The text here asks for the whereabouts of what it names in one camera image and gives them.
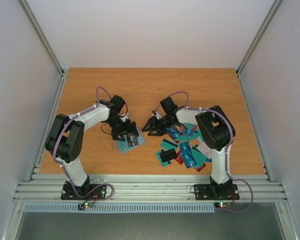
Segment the pink leather card holder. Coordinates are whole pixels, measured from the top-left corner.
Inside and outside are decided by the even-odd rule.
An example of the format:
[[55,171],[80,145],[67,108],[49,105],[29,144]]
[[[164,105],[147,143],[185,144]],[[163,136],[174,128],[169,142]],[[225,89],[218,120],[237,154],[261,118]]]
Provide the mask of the pink leather card holder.
[[135,148],[138,148],[146,143],[142,132],[137,128],[138,136],[132,133],[124,135],[124,141],[114,141],[112,148],[120,154],[127,153]]

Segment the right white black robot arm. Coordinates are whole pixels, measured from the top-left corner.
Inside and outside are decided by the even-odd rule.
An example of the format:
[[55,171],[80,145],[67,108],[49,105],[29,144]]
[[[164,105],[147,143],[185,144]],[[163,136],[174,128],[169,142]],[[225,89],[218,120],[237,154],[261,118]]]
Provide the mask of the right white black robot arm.
[[167,128],[174,124],[197,125],[203,141],[211,149],[212,172],[209,191],[214,198],[224,197],[233,185],[229,152],[236,132],[221,107],[178,107],[170,96],[162,100],[160,106],[165,115],[160,116],[154,110],[142,131],[147,132],[148,136],[163,136]]

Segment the teal card left middle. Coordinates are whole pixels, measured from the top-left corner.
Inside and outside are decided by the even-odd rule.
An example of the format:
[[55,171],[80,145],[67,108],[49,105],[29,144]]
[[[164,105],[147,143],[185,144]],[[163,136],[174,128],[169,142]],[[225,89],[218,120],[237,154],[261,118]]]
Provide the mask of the teal card left middle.
[[176,144],[175,142],[172,142],[166,138],[164,138],[160,144],[160,146],[162,147],[162,149],[164,150],[176,150],[178,148],[178,144]]

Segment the teal card under black card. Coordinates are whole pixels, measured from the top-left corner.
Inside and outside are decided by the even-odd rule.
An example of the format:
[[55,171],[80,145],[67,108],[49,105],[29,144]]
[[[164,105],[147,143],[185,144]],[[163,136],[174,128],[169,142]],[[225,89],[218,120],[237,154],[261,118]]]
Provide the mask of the teal card under black card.
[[161,150],[159,150],[159,151],[157,151],[155,153],[155,155],[156,155],[156,157],[157,157],[157,159],[158,159],[158,161],[159,161],[159,163],[160,163],[160,165],[162,167],[166,167],[166,166],[168,166],[168,165],[170,165],[172,163],[171,160],[169,160],[169,161],[162,161],[162,159],[160,157],[160,153],[163,153],[164,151],[165,151],[164,149],[161,149]]

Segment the teal card right upper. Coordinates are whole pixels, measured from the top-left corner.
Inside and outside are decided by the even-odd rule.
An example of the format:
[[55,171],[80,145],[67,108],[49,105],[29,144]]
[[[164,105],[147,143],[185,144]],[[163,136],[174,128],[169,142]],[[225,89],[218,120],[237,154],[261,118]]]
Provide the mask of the teal card right upper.
[[204,142],[204,139],[203,139],[203,136],[202,136],[202,133],[200,132],[200,130],[196,131],[196,139],[201,143]]

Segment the teal card centre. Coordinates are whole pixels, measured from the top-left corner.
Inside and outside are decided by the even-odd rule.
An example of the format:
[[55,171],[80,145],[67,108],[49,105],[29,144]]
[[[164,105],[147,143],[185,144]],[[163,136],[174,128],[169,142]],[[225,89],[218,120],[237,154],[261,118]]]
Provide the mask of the teal card centre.
[[197,131],[194,131],[192,135],[181,135],[175,141],[176,142],[191,142],[197,139]]

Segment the blue visa card centre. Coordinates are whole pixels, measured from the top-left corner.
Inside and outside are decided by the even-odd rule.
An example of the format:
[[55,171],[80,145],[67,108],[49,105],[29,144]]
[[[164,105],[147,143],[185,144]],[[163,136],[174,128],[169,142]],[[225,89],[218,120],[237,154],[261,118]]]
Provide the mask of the blue visa card centre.
[[192,155],[190,143],[188,141],[180,142],[179,149],[182,160],[188,169],[197,165],[197,162]]

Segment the white card with pink print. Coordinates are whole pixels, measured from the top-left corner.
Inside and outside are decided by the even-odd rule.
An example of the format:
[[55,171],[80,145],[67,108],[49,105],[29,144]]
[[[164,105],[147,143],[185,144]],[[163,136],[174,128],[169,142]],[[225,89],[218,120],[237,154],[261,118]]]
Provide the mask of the white card with pink print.
[[205,155],[208,159],[212,158],[212,150],[207,146],[205,142],[202,142],[200,145],[196,147],[203,155]]

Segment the red card bottom right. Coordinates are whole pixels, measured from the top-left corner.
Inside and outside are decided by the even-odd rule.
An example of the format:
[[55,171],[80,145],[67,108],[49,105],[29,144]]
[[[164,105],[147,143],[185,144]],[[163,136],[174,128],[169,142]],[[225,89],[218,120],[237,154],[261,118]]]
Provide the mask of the red card bottom right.
[[202,169],[204,169],[206,167],[206,164],[203,162],[203,163],[198,163],[194,166],[195,170],[197,172],[200,172]]

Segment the left small circuit board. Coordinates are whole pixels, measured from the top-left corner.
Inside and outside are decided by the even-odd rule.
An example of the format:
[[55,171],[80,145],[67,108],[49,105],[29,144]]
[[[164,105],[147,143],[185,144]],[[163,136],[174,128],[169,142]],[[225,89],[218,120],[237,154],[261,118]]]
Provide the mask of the left small circuit board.
[[92,208],[93,206],[94,206],[94,203],[92,203],[92,202],[79,203],[79,204],[77,205],[77,209],[78,209],[79,211],[83,211],[83,210]]

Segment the small circuit board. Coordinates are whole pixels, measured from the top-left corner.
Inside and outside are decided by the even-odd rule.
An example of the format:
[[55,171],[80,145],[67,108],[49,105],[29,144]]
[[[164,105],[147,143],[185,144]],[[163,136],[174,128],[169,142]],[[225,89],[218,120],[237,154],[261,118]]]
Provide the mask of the small circuit board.
[[93,206],[94,206],[94,203],[92,203],[92,202],[79,203],[79,204],[77,205],[77,209],[78,209],[79,211],[83,211],[83,210],[92,208]]
[[223,202],[223,201],[214,203],[214,206],[219,209],[229,208],[232,205],[233,204],[231,202]]

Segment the right small circuit board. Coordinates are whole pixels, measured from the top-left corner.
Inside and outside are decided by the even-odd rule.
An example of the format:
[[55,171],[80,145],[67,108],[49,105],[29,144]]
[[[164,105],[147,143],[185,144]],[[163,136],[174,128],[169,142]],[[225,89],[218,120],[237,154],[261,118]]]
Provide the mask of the right small circuit board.
[[223,202],[223,201],[214,203],[214,206],[219,209],[229,208],[232,205],[233,204],[231,202]]

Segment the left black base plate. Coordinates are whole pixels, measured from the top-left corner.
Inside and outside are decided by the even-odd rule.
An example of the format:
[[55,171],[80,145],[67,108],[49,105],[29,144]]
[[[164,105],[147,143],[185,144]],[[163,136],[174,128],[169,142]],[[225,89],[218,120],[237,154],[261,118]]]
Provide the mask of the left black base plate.
[[98,200],[105,199],[107,193],[107,186],[98,186],[97,184],[86,184],[83,186],[75,186],[75,190],[71,183],[66,181],[62,187],[61,200],[92,200],[97,198]]

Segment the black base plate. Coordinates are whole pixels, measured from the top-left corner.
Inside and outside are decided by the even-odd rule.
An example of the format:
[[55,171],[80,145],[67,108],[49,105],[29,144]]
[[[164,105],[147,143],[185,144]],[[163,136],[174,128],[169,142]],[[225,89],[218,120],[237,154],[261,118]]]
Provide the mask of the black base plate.
[[236,184],[232,184],[229,188],[218,193],[214,192],[209,184],[195,184],[192,186],[191,192],[194,194],[196,201],[230,201],[240,199]]
[[62,187],[61,200],[92,200],[97,198],[98,200],[105,199],[107,193],[107,186],[98,186],[97,184],[86,184],[83,186],[75,186],[75,190],[71,183],[66,181]]

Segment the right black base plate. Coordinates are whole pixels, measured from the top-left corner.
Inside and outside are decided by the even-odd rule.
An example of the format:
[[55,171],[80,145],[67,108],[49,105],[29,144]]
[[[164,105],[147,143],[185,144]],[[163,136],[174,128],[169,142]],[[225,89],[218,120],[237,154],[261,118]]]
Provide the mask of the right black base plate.
[[236,184],[232,184],[229,188],[218,193],[214,192],[209,184],[195,184],[192,186],[191,192],[194,194],[196,201],[230,201],[240,199]]

